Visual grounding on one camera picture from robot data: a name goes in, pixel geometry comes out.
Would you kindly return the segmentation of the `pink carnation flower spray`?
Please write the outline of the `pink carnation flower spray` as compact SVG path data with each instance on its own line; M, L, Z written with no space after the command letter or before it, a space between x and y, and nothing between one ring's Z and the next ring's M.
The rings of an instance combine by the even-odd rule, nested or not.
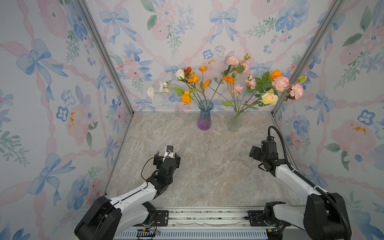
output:
M237 75L243 75L246 74L249 69L249 63L248 60L251 59L251 55L247 53L244 56L243 60L239 60L236 56L229 56L226 59L226 64L228 65L228 68L223 72L224 75L232 76L236 79Z

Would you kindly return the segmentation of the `white rose flower stem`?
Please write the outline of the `white rose flower stem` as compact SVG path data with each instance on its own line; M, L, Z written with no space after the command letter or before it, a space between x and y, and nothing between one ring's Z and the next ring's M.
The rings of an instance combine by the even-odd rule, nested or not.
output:
M178 81L186 84L186 90L189 92L189 95L196 99L198 96L196 84L200 81L196 73L192 70L188 76L185 76L184 69L178 69L176 71L176 78Z

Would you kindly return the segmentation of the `clear ribbed glass vase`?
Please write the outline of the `clear ribbed glass vase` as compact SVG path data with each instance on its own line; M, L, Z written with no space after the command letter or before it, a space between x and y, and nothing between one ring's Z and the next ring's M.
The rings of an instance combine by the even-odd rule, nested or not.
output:
M230 118L229 122L227 123L227 129L228 131L235 133L239 130L242 123L242 113L235 111L233 116Z

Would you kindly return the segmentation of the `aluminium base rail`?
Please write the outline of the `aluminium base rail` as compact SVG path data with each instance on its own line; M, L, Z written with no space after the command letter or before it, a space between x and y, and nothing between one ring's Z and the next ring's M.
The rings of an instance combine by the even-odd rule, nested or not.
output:
M271 226L251 227L245 220L250 210L263 207L191 207L168 210L167 227L136 225L115 236L116 240L307 240L305 231L288 226L280 237L269 234Z

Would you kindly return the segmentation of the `orange rose flower stem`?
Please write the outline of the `orange rose flower stem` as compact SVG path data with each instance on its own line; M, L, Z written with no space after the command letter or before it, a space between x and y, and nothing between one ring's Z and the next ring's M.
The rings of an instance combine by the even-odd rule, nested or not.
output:
M271 89L274 91L274 94L278 93L276 88L273 86L275 79L271 77L269 71L265 72L261 78L255 78L255 80L257 83L255 88L256 97L261 97L264 93Z

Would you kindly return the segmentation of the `orange-red gerbera flower stem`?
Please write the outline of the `orange-red gerbera flower stem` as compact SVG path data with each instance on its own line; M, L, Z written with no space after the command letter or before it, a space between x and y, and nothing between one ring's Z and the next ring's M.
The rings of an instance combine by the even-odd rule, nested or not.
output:
M185 76L188 76L191 71L192 71L191 67L187 67L186 69L184 69Z

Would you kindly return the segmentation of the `cream rose flower stem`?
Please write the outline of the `cream rose flower stem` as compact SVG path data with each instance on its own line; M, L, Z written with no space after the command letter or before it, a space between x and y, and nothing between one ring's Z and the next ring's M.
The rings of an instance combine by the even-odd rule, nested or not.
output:
M275 89L270 89L265 92L262 96L256 98L252 103L244 104L241 112L244 112L247 109L256 109L257 107L265 107L269 105L276 105L279 100L279 96Z

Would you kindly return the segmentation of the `blue purple glass vase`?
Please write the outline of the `blue purple glass vase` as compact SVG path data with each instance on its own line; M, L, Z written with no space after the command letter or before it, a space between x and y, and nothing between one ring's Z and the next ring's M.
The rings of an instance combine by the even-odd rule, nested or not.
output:
M214 103L203 100L198 103L200 115L197 121L197 126L202 131L207 131L212 126L211 110L214 108Z

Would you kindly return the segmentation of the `white lisianthus flower stem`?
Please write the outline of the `white lisianthus flower stem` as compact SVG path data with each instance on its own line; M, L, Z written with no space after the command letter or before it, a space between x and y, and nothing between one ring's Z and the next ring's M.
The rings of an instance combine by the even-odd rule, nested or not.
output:
M192 96L193 94L192 90L185 90L179 85L170 84L168 82L160 83L160 87L158 91L156 91L154 87L149 87L147 90L147 97L149 97L151 100L154 100L155 95L158 95L158 94L169 94L169 95L176 94L180 96L181 102L183 102L186 105L189 105L192 102L198 104L198 101L196 100L196 98Z

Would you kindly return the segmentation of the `large pink rose spray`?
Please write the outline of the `large pink rose spray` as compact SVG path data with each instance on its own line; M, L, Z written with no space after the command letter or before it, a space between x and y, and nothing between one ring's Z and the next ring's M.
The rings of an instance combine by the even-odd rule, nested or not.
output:
M284 76L273 77L275 81L273 86L278 91L278 96L283 97L284 101L293 100L297 101L304 95L303 83L308 79L303 75L298 78L298 81L294 84L290 84L289 79Z

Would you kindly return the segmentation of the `orange ranunculus flower spray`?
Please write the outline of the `orange ranunculus flower spray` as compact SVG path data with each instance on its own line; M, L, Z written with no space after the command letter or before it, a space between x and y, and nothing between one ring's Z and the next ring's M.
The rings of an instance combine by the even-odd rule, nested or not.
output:
M238 103L238 92L235 91L235 81L236 79L234 77L228 75L224 75L220 79L214 78L214 84L216 84L216 86L209 86L209 89L213 91L211 100L218 95L220 98L219 105L232 108L235 112L238 112L240 108Z

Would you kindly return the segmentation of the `pink peony flower spray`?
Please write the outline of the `pink peony flower spray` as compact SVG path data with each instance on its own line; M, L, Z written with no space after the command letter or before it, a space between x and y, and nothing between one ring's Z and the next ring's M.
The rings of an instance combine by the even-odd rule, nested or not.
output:
M256 79L249 74L249 76L245 79L243 85L234 84L232 87L232 95L234 101L234 107L236 108L236 112L240 113L244 108L244 98L247 94L253 94L256 90L257 81Z

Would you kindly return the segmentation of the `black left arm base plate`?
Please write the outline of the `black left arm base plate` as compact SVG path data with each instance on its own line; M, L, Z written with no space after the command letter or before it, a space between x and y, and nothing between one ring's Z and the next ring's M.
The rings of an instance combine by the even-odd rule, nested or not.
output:
M167 227L169 223L169 213L168 210L150 212L142 225L146 227Z

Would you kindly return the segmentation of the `orange poppy flower spray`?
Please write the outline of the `orange poppy flower spray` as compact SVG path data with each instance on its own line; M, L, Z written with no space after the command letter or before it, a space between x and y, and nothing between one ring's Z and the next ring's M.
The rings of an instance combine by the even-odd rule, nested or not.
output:
M179 69L176 72L178 81L181 81L187 85L187 90L182 94L182 102L185 104L190 104L191 101L202 105L206 104L206 109L208 108L208 97L206 95L206 89L211 84L211 79L205 79L204 73L208 70L207 67L199 68L201 76L199 77L196 72L192 70L191 67L186 69Z

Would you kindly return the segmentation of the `aluminium corner post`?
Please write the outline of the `aluminium corner post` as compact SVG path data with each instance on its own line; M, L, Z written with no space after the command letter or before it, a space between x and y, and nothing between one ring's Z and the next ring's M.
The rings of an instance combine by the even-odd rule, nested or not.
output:
M112 60L108 54L107 48L106 48L106 46L102 40L102 36L101 36L101 34L100 34L96 24L95 24L95 21L91 15L91 12L87 6L86 1L75 0L74 3L76 5L76 7L78 8L81 16L84 18L85 25L89 29L90 34L95 41L96 48L97 48L99 54L101 55L101 58L104 61L110 76L112 77L113 83L116 85L118 93L122 97L122 100L123 100L125 107L128 109L129 116L133 117L134 111L133 111L132 106L129 102L127 94L125 93L124 86L121 83L121 81L118 77L117 71L115 70L115 68L113 66Z
M319 47L321 41L326 37L328 30L330 29L334 20L341 11L341 7L344 3L345 1L343 0L335 0L331 2L329 10L326 12L323 18L323 22L317 28L313 40L307 46L301 61L290 76L290 84L296 83L298 81L298 78L303 75L307 64L317 51L317 48Z

